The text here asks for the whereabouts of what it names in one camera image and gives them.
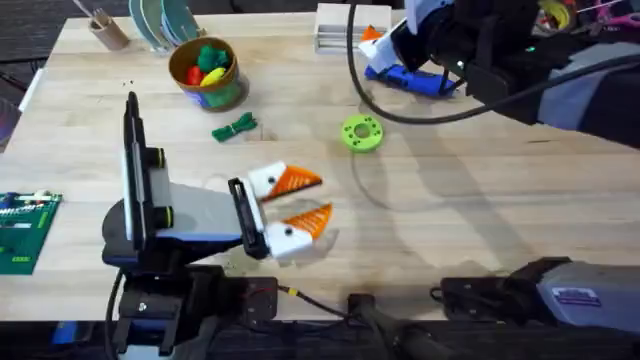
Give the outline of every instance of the blue gripper tool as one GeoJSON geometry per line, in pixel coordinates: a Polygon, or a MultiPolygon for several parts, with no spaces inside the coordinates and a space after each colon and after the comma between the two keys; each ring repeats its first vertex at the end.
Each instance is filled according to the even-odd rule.
{"type": "Polygon", "coordinates": [[[442,75],[420,70],[412,73],[407,71],[404,66],[397,64],[380,73],[376,73],[370,66],[367,66],[364,76],[369,80],[378,80],[395,88],[430,97],[449,97],[453,94],[455,85],[453,81],[447,79],[442,86],[442,75]]]}

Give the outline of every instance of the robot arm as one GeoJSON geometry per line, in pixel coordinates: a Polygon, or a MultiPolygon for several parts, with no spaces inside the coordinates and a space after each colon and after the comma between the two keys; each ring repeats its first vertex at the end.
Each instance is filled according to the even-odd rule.
{"type": "MultiPolygon", "coordinates": [[[[445,75],[454,73],[466,81],[467,95],[485,104],[504,102],[595,64],[640,54],[635,43],[601,43],[586,35],[532,35],[539,12],[536,0],[411,0],[405,4],[405,19],[384,37],[360,45],[369,66],[380,72],[400,60],[415,71],[433,61],[444,67],[445,75]]],[[[635,60],[491,110],[528,125],[546,124],[640,148],[633,110],[633,94],[639,87],[640,66],[635,60]]]]}

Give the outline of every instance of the cup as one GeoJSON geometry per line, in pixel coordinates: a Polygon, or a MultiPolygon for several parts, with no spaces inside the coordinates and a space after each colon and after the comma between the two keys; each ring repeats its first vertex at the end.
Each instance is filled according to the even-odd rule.
{"type": "Polygon", "coordinates": [[[190,40],[174,50],[169,59],[171,77],[184,93],[202,108],[210,111],[227,111],[239,104],[246,92],[240,81],[238,59],[233,49],[225,41],[213,37],[201,37],[190,40]],[[196,65],[200,49],[211,45],[215,49],[225,50],[231,65],[220,80],[207,86],[187,84],[187,72],[196,65]]]}

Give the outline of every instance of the label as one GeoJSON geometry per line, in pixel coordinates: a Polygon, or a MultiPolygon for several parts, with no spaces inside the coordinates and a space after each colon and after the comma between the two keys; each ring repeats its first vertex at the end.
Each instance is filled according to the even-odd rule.
{"type": "Polygon", "coordinates": [[[566,305],[601,307],[596,292],[588,288],[552,288],[551,293],[557,302],[566,305]]]}
{"type": "Polygon", "coordinates": [[[209,104],[207,103],[207,100],[200,95],[199,93],[195,93],[195,92],[191,92],[191,91],[187,91],[184,90],[185,95],[187,95],[187,97],[189,97],[189,99],[191,99],[191,101],[193,101],[194,103],[196,103],[196,105],[200,105],[202,107],[209,107],[209,104]]]}

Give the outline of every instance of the brown cup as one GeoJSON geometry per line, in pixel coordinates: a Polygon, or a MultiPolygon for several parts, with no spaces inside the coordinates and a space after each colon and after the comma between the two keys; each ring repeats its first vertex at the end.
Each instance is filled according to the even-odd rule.
{"type": "Polygon", "coordinates": [[[129,38],[125,35],[118,24],[109,18],[107,25],[101,28],[95,21],[89,22],[89,30],[111,51],[123,49],[129,44],[129,38]]]}
{"type": "Polygon", "coordinates": [[[190,40],[174,50],[169,59],[169,72],[182,91],[195,103],[207,110],[226,111],[239,103],[246,88],[239,81],[238,59],[233,49],[224,40],[213,37],[201,37],[190,40]],[[215,49],[225,50],[231,59],[231,65],[220,80],[207,86],[187,84],[187,72],[196,65],[200,49],[211,45],[215,49]]]}

